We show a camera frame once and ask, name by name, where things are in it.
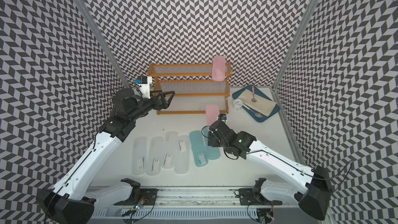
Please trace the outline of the teal pencil case plain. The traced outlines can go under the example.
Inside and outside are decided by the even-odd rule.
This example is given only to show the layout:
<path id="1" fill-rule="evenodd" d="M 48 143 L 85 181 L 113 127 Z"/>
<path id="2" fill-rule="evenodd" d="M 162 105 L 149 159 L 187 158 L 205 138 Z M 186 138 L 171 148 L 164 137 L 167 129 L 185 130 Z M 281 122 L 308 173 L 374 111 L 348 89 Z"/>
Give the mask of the teal pencil case plain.
<path id="1" fill-rule="evenodd" d="M 209 146 L 211 133 L 209 132 L 208 126 L 205 126 L 203 128 L 202 135 L 204 136 L 205 150 L 206 150 L 206 156 L 207 156 L 208 160 L 217 160 L 217 159 L 219 159 L 220 158 L 220 149 L 219 149 L 219 147 L 211 147 L 211 146 Z"/>

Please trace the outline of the teal pencil case with label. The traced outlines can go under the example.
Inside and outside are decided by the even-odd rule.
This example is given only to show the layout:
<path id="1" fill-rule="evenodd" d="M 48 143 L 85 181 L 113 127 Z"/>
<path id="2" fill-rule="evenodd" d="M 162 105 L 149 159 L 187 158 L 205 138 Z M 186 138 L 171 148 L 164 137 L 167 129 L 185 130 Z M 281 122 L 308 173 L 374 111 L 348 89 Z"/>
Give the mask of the teal pencil case with label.
<path id="1" fill-rule="evenodd" d="M 206 166 L 208 164 L 208 159 L 206 157 L 206 149 L 201 131 L 190 132 L 189 138 L 195 165 L 198 168 Z"/>

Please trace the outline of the pink pencil case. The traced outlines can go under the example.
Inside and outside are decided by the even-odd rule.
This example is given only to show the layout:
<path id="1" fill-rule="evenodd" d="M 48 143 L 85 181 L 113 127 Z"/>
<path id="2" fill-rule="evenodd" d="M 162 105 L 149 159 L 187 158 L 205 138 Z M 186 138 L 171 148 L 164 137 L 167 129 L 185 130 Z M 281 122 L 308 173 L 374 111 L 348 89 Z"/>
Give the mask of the pink pencil case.
<path id="1" fill-rule="evenodd" d="M 206 106 L 206 122 L 207 126 L 211 126 L 215 121 L 218 120 L 218 116 L 220 115 L 219 107 L 215 104 L 210 104 Z"/>
<path id="2" fill-rule="evenodd" d="M 212 80 L 222 82 L 226 78 L 226 58 L 224 56 L 215 56 L 212 61 Z"/>

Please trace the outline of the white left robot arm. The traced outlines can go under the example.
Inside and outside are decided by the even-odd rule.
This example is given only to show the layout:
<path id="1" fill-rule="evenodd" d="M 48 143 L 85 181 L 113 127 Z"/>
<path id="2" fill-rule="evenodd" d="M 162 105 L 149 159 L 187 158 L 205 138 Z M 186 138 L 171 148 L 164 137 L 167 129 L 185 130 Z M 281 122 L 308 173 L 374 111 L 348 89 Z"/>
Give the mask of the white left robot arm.
<path id="1" fill-rule="evenodd" d="M 152 110 L 167 109 L 174 91 L 151 91 L 143 98 L 133 89 L 118 91 L 113 99 L 110 117 L 99 128 L 93 143 L 77 163 L 50 189 L 38 189 L 36 202 L 45 218 L 59 224 L 85 224 L 94 213 L 119 202 L 138 203 L 140 183 L 124 178 L 121 185 L 107 187 L 87 196 L 92 179 L 110 155 L 135 128 L 136 121 Z"/>

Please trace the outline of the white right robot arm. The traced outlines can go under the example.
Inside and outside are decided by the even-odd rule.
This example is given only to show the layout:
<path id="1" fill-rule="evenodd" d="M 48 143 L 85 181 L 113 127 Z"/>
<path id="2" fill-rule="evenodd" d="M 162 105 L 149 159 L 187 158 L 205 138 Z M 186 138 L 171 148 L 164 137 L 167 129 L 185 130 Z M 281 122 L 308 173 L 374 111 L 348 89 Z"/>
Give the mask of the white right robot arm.
<path id="1" fill-rule="evenodd" d="M 321 166 L 299 164 L 268 148 L 255 136 L 240 131 L 235 133 L 222 120 L 208 128 L 210 146 L 222 147 L 225 153 L 256 162 L 284 180 L 276 183 L 259 178 L 252 189 L 254 202 L 298 204 L 310 217 L 325 220 L 332 195 L 329 171 Z"/>

